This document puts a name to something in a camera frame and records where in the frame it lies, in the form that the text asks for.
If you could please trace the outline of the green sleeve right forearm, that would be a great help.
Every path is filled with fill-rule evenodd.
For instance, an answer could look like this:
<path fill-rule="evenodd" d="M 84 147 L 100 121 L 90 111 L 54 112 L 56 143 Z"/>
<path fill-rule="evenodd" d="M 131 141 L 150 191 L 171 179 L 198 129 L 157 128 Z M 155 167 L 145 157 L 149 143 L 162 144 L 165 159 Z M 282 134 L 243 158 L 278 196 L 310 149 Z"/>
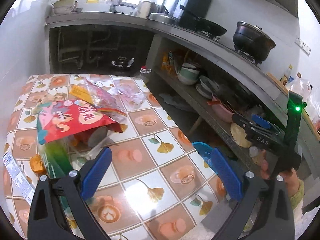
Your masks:
<path fill-rule="evenodd" d="M 298 191 L 290 197 L 290 204 L 293 210 L 303 201 L 304 197 L 304 182 L 300 179 L 298 180 L 298 182 Z"/>

